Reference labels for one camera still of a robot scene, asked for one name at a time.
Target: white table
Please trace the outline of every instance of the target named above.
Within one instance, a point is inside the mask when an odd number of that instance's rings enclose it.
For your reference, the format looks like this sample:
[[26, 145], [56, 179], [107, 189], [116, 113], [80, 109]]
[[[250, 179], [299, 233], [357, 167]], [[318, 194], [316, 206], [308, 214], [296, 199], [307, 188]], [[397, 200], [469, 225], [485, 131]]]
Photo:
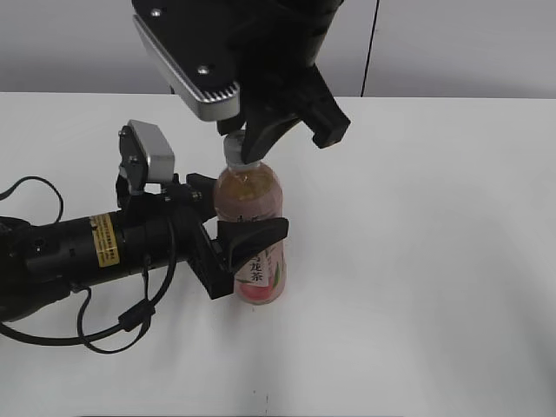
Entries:
[[[182, 265], [127, 353], [0, 338], [0, 414], [556, 415], [556, 102], [340, 104], [342, 144], [319, 151], [299, 127], [268, 158], [291, 221], [279, 301], [210, 301]], [[43, 175], [67, 219], [115, 209], [130, 118], [161, 127], [182, 175], [219, 174], [215, 126], [177, 97], [2, 94], [0, 189]], [[56, 198], [29, 184], [0, 209], [45, 223]], [[141, 289], [95, 288], [87, 329]], [[73, 335], [82, 300], [15, 326]]]

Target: screw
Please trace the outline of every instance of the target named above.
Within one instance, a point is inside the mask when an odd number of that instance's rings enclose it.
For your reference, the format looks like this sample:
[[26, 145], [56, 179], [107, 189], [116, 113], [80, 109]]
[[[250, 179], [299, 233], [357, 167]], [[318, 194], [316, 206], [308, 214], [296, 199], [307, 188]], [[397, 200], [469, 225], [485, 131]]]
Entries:
[[202, 76], [207, 76], [210, 74], [210, 68], [207, 65], [199, 65], [199, 67], [197, 67], [197, 72]]

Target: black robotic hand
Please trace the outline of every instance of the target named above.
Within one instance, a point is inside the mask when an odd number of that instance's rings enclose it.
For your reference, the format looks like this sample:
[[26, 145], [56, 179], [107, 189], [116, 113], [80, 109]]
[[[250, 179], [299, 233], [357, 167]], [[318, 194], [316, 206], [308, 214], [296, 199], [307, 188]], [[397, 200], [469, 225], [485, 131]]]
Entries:
[[[155, 125], [129, 121], [120, 132], [122, 163], [116, 181], [120, 211], [60, 222], [63, 199], [52, 184], [39, 177], [17, 182], [0, 200], [27, 180], [45, 182], [60, 199], [56, 221], [31, 226], [0, 217], [0, 322], [35, 313], [71, 292], [87, 291], [77, 316], [78, 337], [43, 338], [21, 334], [0, 324], [0, 333], [18, 341], [43, 346], [83, 344], [102, 354], [122, 352], [141, 339], [150, 326], [156, 304], [169, 288], [179, 261], [186, 261], [211, 299], [234, 292], [234, 275], [253, 256], [286, 238], [288, 221], [218, 222], [211, 240], [203, 223], [216, 216], [215, 180], [198, 174], [180, 184], [174, 174], [174, 153]], [[144, 191], [147, 183], [161, 185], [161, 193]], [[148, 294], [149, 271], [168, 266], [156, 295]], [[83, 331], [83, 315], [91, 298], [90, 287], [141, 273], [145, 295], [118, 317], [112, 328], [97, 334]], [[120, 331], [141, 327], [127, 347], [106, 351], [92, 344]]]
[[343, 0], [133, 0], [143, 43], [169, 84], [222, 135], [245, 123], [262, 159], [299, 121], [326, 148], [350, 121], [314, 61]]

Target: plastic bottle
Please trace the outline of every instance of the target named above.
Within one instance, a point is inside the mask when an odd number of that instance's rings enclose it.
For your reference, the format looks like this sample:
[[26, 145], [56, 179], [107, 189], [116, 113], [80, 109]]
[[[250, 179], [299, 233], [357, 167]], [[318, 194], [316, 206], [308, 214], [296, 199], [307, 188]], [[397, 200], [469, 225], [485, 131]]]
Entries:
[[[281, 217], [282, 190], [274, 171], [261, 161], [242, 162], [245, 132], [224, 140], [228, 167], [215, 186], [215, 209], [225, 222], [254, 222]], [[268, 304], [280, 296], [286, 284], [283, 242], [251, 259], [235, 275], [235, 293], [251, 304]]]

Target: wall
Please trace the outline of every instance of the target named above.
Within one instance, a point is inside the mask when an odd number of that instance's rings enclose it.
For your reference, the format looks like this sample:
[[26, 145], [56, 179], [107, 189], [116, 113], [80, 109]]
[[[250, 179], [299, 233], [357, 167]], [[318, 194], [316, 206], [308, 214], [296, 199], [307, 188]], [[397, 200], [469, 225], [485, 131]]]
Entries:
[[[0, 0], [0, 90], [164, 93], [130, 0]], [[347, 0], [319, 58], [337, 96], [359, 95], [374, 0]]]
[[367, 96], [556, 98], [553, 0], [382, 0]]

